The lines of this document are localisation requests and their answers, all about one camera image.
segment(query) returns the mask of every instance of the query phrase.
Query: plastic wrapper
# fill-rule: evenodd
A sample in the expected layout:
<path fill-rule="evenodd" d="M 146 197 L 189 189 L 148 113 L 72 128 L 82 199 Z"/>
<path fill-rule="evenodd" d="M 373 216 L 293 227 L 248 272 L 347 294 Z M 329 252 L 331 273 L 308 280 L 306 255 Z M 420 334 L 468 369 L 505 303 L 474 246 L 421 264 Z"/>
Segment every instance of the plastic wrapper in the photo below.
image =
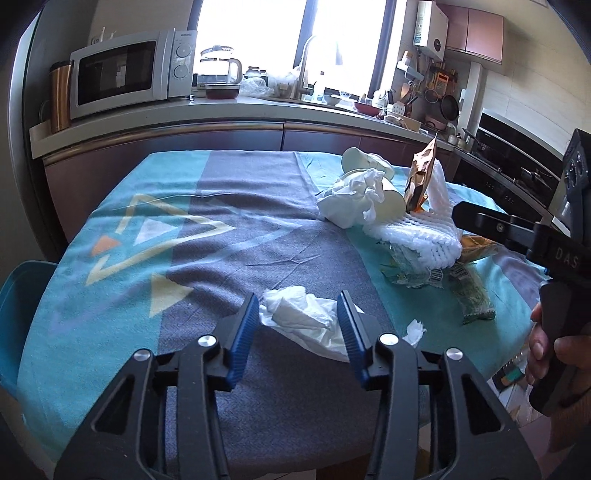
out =
<path fill-rule="evenodd" d="M 449 270 L 449 284 L 462 307 L 464 325 L 474 320 L 492 320 L 496 310 L 478 273 L 471 265 L 457 262 Z"/>
<path fill-rule="evenodd" d="M 490 257 L 499 251 L 500 245 L 479 235 L 462 235 L 462 256 L 458 262 L 467 264 Z"/>
<path fill-rule="evenodd" d="M 440 268 L 429 270 L 423 267 L 417 253 L 401 245 L 383 243 L 388 249 L 391 260 L 381 266 L 381 272 L 388 281 L 407 288 L 420 288 L 426 285 L 443 288 L 443 271 Z"/>
<path fill-rule="evenodd" d="M 269 88 L 265 80 L 261 77 L 250 77 L 240 82 L 239 95 L 244 97 L 270 97 L 274 93 L 272 88 Z"/>
<path fill-rule="evenodd" d="M 435 163 L 436 143 L 437 137 L 433 138 L 423 151 L 414 154 L 404 189 L 404 201 L 409 213 L 418 212 L 427 198 L 427 187 Z"/>

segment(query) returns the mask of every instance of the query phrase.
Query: plastic bag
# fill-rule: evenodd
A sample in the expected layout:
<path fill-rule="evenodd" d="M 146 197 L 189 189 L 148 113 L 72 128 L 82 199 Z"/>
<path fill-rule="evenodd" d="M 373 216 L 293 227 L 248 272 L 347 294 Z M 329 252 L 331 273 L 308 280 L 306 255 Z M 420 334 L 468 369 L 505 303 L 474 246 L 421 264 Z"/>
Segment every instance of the plastic bag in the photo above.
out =
<path fill-rule="evenodd" d="M 244 97 L 262 98 L 269 97 L 274 93 L 265 80 L 261 77 L 250 77 L 240 82 L 239 95 Z"/>
<path fill-rule="evenodd" d="M 478 273 L 471 265 L 457 262 L 449 270 L 452 292 L 460 302 L 464 314 L 464 325 L 474 320 L 492 320 L 496 310 Z"/>

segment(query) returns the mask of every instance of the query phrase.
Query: shelf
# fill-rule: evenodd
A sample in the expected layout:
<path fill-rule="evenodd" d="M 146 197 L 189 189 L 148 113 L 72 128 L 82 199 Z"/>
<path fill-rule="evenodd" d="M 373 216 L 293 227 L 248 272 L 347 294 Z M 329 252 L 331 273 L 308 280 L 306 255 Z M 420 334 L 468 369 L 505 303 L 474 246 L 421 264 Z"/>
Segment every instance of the shelf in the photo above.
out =
<path fill-rule="evenodd" d="M 401 61 L 398 62 L 398 65 L 396 65 L 396 68 L 398 68 L 404 72 L 404 78 L 406 78 L 407 80 L 418 80 L 419 82 L 422 82 L 423 79 L 425 78 L 424 75 L 421 75 L 419 72 L 417 72 L 411 66 L 405 65 Z"/>

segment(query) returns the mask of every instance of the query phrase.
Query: red bowl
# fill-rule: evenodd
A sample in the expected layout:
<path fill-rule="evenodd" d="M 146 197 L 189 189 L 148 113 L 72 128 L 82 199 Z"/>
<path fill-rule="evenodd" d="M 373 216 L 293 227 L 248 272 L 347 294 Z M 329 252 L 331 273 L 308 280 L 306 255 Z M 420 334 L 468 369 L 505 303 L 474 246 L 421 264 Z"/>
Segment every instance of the red bowl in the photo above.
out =
<path fill-rule="evenodd" d="M 355 108 L 359 113 L 369 116 L 379 115 L 380 109 L 373 105 L 366 105 L 365 103 L 355 102 Z"/>

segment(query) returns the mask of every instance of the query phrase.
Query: white tile wall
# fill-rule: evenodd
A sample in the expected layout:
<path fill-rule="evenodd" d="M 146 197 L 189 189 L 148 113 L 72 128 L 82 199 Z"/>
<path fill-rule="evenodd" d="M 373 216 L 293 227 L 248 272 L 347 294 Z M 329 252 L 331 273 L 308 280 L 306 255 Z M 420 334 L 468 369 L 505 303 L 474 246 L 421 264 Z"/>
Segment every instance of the white tile wall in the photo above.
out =
<path fill-rule="evenodd" d="M 505 75 L 488 71 L 482 107 L 507 117 L 563 153 L 575 128 L 591 131 L 591 66 L 513 33 Z"/>
<path fill-rule="evenodd" d="M 509 106 L 507 107 L 505 116 L 512 122 L 529 130 L 561 153 L 564 153 L 566 150 L 570 137 L 573 134 L 572 131 L 567 132 L 549 118 L 540 115 L 529 106 L 524 105 L 514 98 L 509 99 Z"/>

